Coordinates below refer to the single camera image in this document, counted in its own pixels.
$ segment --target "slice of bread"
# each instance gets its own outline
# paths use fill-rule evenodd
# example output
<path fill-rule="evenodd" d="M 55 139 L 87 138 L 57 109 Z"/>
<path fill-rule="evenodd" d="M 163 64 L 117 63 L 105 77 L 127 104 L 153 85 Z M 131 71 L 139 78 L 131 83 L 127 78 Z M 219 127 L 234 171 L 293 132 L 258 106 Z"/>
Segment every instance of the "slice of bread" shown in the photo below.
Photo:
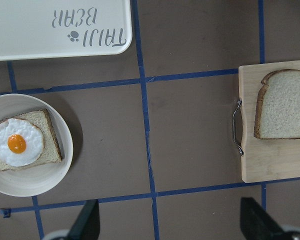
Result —
<path fill-rule="evenodd" d="M 254 136 L 258 139 L 300 139 L 300 70 L 273 71 L 261 83 Z"/>
<path fill-rule="evenodd" d="M 56 133 L 52 126 L 51 118 L 47 109 L 23 113 L 14 116 L 14 118 L 27 120 L 28 122 L 37 126 L 41 130 L 43 134 L 44 144 L 43 152 L 36 161 L 25 166 L 10 166 L 0 160 L 0 171 L 19 171 L 43 164 L 60 163 L 62 161 L 61 151 L 59 148 Z"/>

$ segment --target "plate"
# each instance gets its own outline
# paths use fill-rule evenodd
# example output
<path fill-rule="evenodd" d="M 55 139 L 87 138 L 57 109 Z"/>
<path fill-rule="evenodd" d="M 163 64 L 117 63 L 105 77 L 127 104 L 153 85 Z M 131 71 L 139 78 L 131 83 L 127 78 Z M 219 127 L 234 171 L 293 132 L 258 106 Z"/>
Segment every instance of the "plate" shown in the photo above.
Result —
<path fill-rule="evenodd" d="M 131 42 L 130 0 L 0 0 L 0 61 L 114 55 Z"/>
<path fill-rule="evenodd" d="M 49 111 L 62 155 L 61 163 L 49 163 L 20 171 L 0 171 L 0 193 L 30 197 L 55 187 L 67 174 L 73 157 L 70 130 L 61 115 L 44 101 L 24 94 L 0 96 L 0 120 L 45 108 Z"/>

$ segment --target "bowl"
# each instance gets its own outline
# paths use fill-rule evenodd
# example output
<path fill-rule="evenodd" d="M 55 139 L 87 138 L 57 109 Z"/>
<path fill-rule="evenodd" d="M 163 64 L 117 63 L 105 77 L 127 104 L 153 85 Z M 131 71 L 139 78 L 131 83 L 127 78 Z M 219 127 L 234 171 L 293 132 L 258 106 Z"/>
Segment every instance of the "bowl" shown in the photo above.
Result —
<path fill-rule="evenodd" d="M 0 171 L 0 193 L 30 197 L 55 187 L 67 174 L 73 157 L 70 130 L 61 115 L 46 102 L 24 94 L 0 95 L 0 120 L 19 114 L 47 109 L 61 150 L 62 162 L 48 163 L 20 171 Z"/>

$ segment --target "blue tape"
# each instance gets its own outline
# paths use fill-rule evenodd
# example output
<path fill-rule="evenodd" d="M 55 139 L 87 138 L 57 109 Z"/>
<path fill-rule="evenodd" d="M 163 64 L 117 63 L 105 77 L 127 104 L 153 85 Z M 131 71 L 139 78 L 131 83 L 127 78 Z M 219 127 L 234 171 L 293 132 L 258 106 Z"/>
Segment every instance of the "blue tape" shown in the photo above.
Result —
<path fill-rule="evenodd" d="M 267 183 L 267 184 L 275 184 L 275 183 L 284 183 L 284 182 L 291 182 L 291 181 L 298 181 L 298 180 L 300 180 L 300 177 L 265 181 L 265 183 Z"/>
<path fill-rule="evenodd" d="M 137 0 L 132 0 L 132 10 L 133 10 L 133 23 L 134 23 L 134 33 L 135 33 L 135 44 L 136 44 L 136 56 L 139 66 L 140 78 L 145 78 L 145 67 L 144 67 L 144 57 L 142 54 L 141 47 L 141 34 L 140 34 L 140 23 L 138 14 L 138 4 Z"/>
<path fill-rule="evenodd" d="M 4 219 L 8 219 L 11 217 L 11 208 L 1 208 L 0 214 L 3 215 Z"/>
<path fill-rule="evenodd" d="M 141 97 L 142 97 L 143 123 L 144 123 L 146 139 L 147 139 L 147 132 L 149 135 L 149 131 L 150 131 L 150 122 L 149 122 L 149 112 L 148 112 L 147 86 L 144 79 L 141 80 Z"/>
<path fill-rule="evenodd" d="M 180 73 L 180 74 L 171 74 L 171 75 L 162 75 L 162 76 L 152 76 L 152 77 L 147 77 L 146 82 L 152 83 L 152 82 L 156 82 L 156 81 L 194 79 L 194 78 L 204 78 L 204 77 L 232 75 L 232 74 L 238 74 L 238 68 L 213 70 L 213 71 L 199 71 L 199 72 Z"/>
<path fill-rule="evenodd" d="M 159 240 L 159 221 L 158 221 L 158 209 L 157 209 L 157 199 L 152 198 L 152 218 L 153 218 L 153 230 L 154 230 L 154 239 Z"/>
<path fill-rule="evenodd" d="M 35 208 L 33 206 L 16 207 L 11 209 L 11 213 L 29 212 L 34 210 Z"/>
<path fill-rule="evenodd" d="M 265 182 L 261 183 L 261 206 L 265 211 L 267 210 L 267 184 Z"/>
<path fill-rule="evenodd" d="M 171 195 L 179 195 L 179 194 L 190 194 L 190 193 L 198 193 L 198 192 L 207 192 L 207 191 L 215 191 L 221 189 L 233 189 L 233 188 L 242 188 L 248 186 L 260 185 L 260 182 L 252 182 L 252 183 L 230 183 L 223 185 L 214 185 L 214 186 L 202 186 L 202 187 L 194 187 L 194 188 L 186 188 L 179 190 L 170 190 L 170 191 L 160 191 L 157 193 L 158 197 L 163 196 L 171 196 Z"/>
<path fill-rule="evenodd" d="M 150 190 L 151 193 L 156 193 L 156 186 L 155 186 L 155 179 L 152 169 L 151 163 L 151 154 L 150 154 L 150 145 L 149 145 L 149 131 L 145 132 L 145 144 L 146 144 L 146 156 L 148 160 L 148 173 L 149 173 L 149 183 L 150 183 Z"/>
<path fill-rule="evenodd" d="M 12 66 L 12 61 L 6 61 L 6 65 L 8 67 L 11 90 L 13 93 L 15 93 L 17 91 L 17 83 L 15 79 L 15 71 Z"/>
<path fill-rule="evenodd" d="M 35 213 L 36 225 L 38 227 L 39 237 L 40 237 L 40 239 L 43 239 L 45 237 L 45 234 L 44 234 L 44 228 L 42 226 L 40 211 L 38 208 L 37 196 L 32 197 L 32 203 L 33 203 L 33 207 L 34 207 L 34 213 Z"/>
<path fill-rule="evenodd" d="M 65 208 L 65 207 L 74 207 L 74 206 L 82 206 L 85 205 L 86 201 L 69 201 L 69 202 L 61 202 L 61 203 L 53 203 L 47 205 L 38 206 L 40 210 L 45 209 L 57 209 L 57 208 Z"/>
<path fill-rule="evenodd" d="M 259 52 L 260 63 L 264 64 L 265 60 L 265 20 L 264 20 L 264 0 L 258 0 L 259 15 Z"/>
<path fill-rule="evenodd" d="M 110 202 L 119 202 L 119 201 L 127 201 L 127 200 L 135 200 L 135 199 L 149 199 L 154 196 L 153 193 L 143 193 L 143 194 L 135 194 L 135 195 L 126 195 L 126 196 L 113 196 L 113 197 L 105 197 L 100 198 L 99 203 L 110 203 Z"/>
<path fill-rule="evenodd" d="M 73 84 L 73 85 L 64 85 L 64 86 L 53 86 L 49 89 L 43 89 L 43 88 L 24 89 L 24 90 L 18 90 L 17 93 L 30 95 L 30 94 L 42 94 L 42 93 L 52 93 L 52 92 L 83 90 L 83 89 L 105 88 L 105 87 L 122 86 L 122 85 L 133 85 L 139 83 L 140 80 L 138 78 L 133 78 L 133 79 L 123 79 L 123 80 L 116 80 L 116 81 L 102 81 L 102 82 L 91 82 L 91 83 Z"/>

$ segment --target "wooden cutting board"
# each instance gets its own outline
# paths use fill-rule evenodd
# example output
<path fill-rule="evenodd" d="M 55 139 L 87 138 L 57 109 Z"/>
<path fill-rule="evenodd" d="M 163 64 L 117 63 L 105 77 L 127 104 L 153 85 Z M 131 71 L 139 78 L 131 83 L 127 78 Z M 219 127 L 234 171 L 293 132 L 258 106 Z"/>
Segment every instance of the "wooden cutting board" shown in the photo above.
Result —
<path fill-rule="evenodd" d="M 300 139 L 254 137 L 257 96 L 261 80 L 272 71 L 300 70 L 300 60 L 239 67 L 239 97 L 242 99 L 242 180 L 246 183 L 300 177 Z"/>

